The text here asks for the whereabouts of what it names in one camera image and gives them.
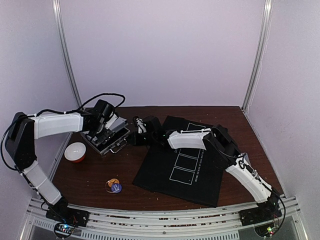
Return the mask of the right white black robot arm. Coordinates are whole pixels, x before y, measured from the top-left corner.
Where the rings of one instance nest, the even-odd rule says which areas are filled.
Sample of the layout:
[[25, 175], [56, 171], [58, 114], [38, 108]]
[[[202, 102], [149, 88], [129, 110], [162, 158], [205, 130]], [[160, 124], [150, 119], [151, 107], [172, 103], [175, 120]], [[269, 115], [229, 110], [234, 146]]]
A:
[[142, 188], [215, 207], [222, 172], [238, 180], [252, 195], [256, 207], [241, 211], [247, 222], [281, 217], [279, 193], [250, 165], [221, 125], [191, 122], [168, 116], [161, 123], [155, 116], [134, 117], [136, 131], [130, 136], [134, 146], [150, 146], [135, 178]]

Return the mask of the aluminium poker chip case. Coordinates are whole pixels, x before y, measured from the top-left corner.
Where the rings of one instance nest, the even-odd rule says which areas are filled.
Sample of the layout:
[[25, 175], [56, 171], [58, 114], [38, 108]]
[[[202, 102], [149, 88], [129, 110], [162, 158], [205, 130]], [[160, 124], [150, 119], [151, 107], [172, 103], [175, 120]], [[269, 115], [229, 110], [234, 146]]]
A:
[[127, 119], [118, 117], [108, 129], [101, 129], [93, 140], [89, 136], [89, 131], [81, 132], [80, 135], [101, 156], [108, 152], [116, 154], [127, 145], [126, 138], [130, 134], [127, 125]]

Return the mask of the purple small blind button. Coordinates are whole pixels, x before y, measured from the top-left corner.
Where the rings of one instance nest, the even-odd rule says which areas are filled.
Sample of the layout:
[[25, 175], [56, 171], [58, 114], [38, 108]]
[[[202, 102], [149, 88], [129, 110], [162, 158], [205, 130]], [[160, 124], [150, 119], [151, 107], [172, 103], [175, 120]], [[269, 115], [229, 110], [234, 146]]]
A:
[[122, 185], [120, 183], [113, 183], [112, 186], [110, 187], [111, 193], [112, 194], [118, 194], [122, 191]]

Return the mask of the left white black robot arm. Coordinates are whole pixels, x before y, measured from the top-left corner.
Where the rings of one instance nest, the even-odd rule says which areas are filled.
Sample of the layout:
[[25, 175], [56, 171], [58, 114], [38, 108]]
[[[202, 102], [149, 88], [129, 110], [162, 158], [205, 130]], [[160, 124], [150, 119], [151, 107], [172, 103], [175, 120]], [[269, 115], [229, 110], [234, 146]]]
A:
[[48, 205], [61, 222], [72, 218], [68, 200], [49, 179], [39, 162], [37, 141], [68, 133], [82, 133], [92, 145], [108, 142], [123, 127], [124, 120], [116, 107], [98, 100], [93, 107], [66, 111], [44, 109], [35, 114], [18, 111], [1, 139], [0, 152], [13, 161], [18, 172]]

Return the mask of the orange big blind button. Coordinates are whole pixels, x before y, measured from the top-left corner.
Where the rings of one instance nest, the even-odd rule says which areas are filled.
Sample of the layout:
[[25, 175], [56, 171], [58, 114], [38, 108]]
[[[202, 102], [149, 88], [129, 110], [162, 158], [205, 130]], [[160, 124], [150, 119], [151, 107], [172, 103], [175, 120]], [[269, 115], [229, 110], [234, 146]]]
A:
[[111, 178], [111, 179], [109, 179], [109, 180], [107, 180], [106, 181], [106, 183], [105, 183], [105, 188], [106, 188], [106, 190], [111, 190], [112, 189], [112, 186], [114, 185], [114, 184], [119, 184], [120, 183], [120, 181], [117, 179], [117, 178]]

